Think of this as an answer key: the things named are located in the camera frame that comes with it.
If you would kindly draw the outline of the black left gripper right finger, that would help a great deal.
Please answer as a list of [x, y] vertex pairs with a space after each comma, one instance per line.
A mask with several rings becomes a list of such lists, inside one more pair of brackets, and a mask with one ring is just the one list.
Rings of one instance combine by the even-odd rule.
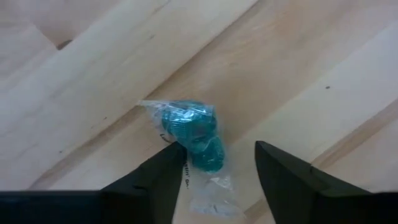
[[350, 223], [346, 199], [370, 192], [264, 141], [255, 143], [262, 191], [276, 223]]

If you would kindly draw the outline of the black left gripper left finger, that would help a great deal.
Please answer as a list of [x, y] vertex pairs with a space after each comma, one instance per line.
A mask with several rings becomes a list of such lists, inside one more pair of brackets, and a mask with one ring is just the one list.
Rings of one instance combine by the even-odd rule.
[[102, 223], [172, 223], [186, 149], [172, 143], [101, 190]]

